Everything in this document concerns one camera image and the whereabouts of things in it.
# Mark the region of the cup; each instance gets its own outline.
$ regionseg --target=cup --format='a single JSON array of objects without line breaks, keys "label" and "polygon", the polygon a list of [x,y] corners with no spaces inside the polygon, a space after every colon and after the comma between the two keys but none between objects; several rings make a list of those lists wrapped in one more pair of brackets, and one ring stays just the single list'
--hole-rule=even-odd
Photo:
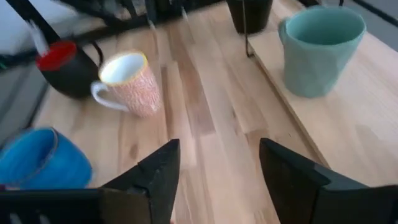
[{"label": "cup", "polygon": [[363,18],[345,7],[314,6],[279,24],[284,83],[298,96],[326,95],[336,84],[366,31]]},{"label": "cup", "polygon": [[12,189],[81,189],[91,175],[84,153],[53,128],[30,129],[0,153],[0,185]]},{"label": "cup", "polygon": [[[91,94],[104,106],[147,117],[162,105],[155,76],[142,52],[124,52],[110,58],[100,68],[99,79],[91,84]],[[100,97],[98,93],[103,90],[119,102]]]}]

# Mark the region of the wooden board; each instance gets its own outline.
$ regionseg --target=wooden board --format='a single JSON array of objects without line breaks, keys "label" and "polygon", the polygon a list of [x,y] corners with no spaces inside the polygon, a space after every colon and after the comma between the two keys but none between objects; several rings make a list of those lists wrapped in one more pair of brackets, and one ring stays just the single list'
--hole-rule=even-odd
[{"label": "wooden board", "polygon": [[293,95],[283,83],[278,33],[250,40],[268,77],[314,148],[335,171],[376,186],[398,184],[398,53],[366,34],[325,97]]},{"label": "wooden board", "polygon": [[[272,14],[269,29],[280,18]],[[105,57],[138,49],[149,59],[164,107],[140,119],[92,98],[50,89],[36,126],[53,126],[87,155],[99,186],[165,144],[181,140],[176,224],[269,223],[278,218],[259,165],[269,137],[318,161],[264,72],[244,54],[226,3],[156,30],[136,29],[99,43]],[[98,60],[90,46],[86,52]]]}]

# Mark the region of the teal mug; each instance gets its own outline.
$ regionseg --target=teal mug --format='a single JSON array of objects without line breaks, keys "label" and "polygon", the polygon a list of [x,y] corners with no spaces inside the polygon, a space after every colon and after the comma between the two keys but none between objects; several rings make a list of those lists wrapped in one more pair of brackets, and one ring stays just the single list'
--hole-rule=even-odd
[{"label": "teal mug", "polygon": [[298,96],[326,95],[336,84],[366,31],[363,18],[345,7],[310,7],[279,24],[284,83]]}]

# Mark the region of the mug handle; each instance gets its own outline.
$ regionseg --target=mug handle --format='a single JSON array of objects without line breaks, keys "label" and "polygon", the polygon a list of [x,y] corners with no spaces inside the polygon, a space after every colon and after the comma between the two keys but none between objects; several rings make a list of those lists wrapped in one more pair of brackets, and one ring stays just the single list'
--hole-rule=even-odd
[{"label": "mug handle", "polygon": [[112,108],[115,110],[121,110],[121,111],[129,111],[127,106],[124,106],[117,102],[112,102],[110,100],[105,100],[104,98],[101,98],[100,96],[98,96],[98,93],[103,90],[109,91],[109,88],[104,83],[95,81],[91,84],[91,94],[93,95],[95,101],[97,101],[99,104],[106,106],[108,108]]},{"label": "mug handle", "polygon": [[283,19],[278,25],[279,39],[282,42],[282,44],[285,44],[285,41],[286,41],[286,23],[287,23],[287,21],[289,21],[289,18]]}]

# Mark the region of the mug rim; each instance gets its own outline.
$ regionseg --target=mug rim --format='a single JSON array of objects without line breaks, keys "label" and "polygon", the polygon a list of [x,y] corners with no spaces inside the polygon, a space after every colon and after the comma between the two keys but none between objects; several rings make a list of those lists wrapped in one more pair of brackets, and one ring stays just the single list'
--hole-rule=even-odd
[{"label": "mug rim", "polygon": [[[21,135],[27,134],[27,136],[28,136],[37,131],[51,131],[53,133],[54,144],[53,144],[52,148],[50,149],[50,151],[46,155],[46,157],[43,159],[43,163],[41,163],[41,165],[36,170],[33,170],[30,174],[26,175],[25,177],[21,178],[20,180],[16,180],[16,181],[13,181],[10,183],[3,183],[5,186],[20,187],[23,183],[27,182],[28,180],[30,180],[31,178],[36,176],[41,170],[43,170],[44,167],[49,163],[51,157],[53,157],[53,155],[55,154],[55,150],[57,150],[58,144],[59,144],[58,132],[57,132],[57,130],[55,130],[55,128],[53,128],[53,127],[29,128],[29,129],[26,129],[23,132],[21,132],[19,135],[21,136]],[[23,138],[16,139],[14,143],[10,143],[10,144],[8,144],[8,146],[10,146],[11,144],[17,144],[21,140],[23,140]],[[0,152],[0,161],[2,159],[4,159],[4,156],[9,151],[11,151],[10,147],[5,148],[5,149],[3,149],[2,152]]]},{"label": "mug rim", "polygon": [[[139,54],[139,55],[144,59],[144,64],[142,65],[142,67],[141,67],[138,71],[136,71],[136,72],[134,73],[134,74],[136,74],[136,75],[134,75],[134,76],[132,76],[132,77],[129,77],[129,78],[127,78],[126,80],[123,80],[123,81],[121,81],[121,82],[114,82],[114,83],[106,82],[106,81],[104,81],[104,80],[102,79],[102,72],[103,72],[103,70],[105,69],[105,67],[108,66],[109,63],[114,62],[115,60],[117,60],[117,59],[119,59],[119,58],[121,58],[121,57],[123,57],[123,56],[132,55],[132,54]],[[147,57],[145,56],[145,54],[144,54],[142,51],[140,51],[140,50],[127,50],[127,51],[123,51],[123,52],[120,52],[120,53],[116,53],[116,54],[112,55],[110,58],[108,58],[108,59],[104,62],[104,64],[102,64],[101,68],[99,68],[99,71],[98,71],[98,78],[99,78],[99,80],[101,80],[102,83],[104,83],[104,84],[107,85],[107,86],[121,86],[121,85],[125,85],[125,84],[127,84],[127,83],[133,81],[134,79],[136,79],[136,78],[139,76],[139,75],[137,75],[137,74],[142,73],[142,71],[143,71],[147,66],[148,66],[148,59],[147,59]]]},{"label": "mug rim", "polygon": [[[300,39],[298,39],[298,38],[296,38],[296,37],[294,37],[294,36],[289,34],[287,26],[289,25],[290,22],[293,21],[293,19],[297,19],[298,17],[304,15],[308,11],[318,11],[318,10],[344,10],[346,12],[349,12],[349,13],[353,14],[354,16],[356,16],[362,22],[363,30],[355,38],[352,38],[352,39],[347,40],[347,41],[342,42],[342,43],[328,44],[328,45],[308,43],[306,41],[300,40]],[[294,41],[297,41],[297,42],[299,42],[301,44],[305,44],[305,45],[307,45],[309,47],[336,47],[336,46],[340,46],[340,45],[343,45],[343,44],[345,44],[347,42],[354,41],[358,37],[361,37],[365,32],[366,32],[366,23],[365,23],[365,20],[363,19],[363,17],[359,13],[355,12],[354,10],[352,10],[352,9],[350,9],[348,7],[344,7],[344,6],[312,6],[312,7],[309,7],[308,9],[305,9],[305,10],[302,10],[302,11],[296,13],[295,15],[293,15],[290,18],[288,17],[287,18],[287,23],[286,23],[286,35],[289,36]]]}]

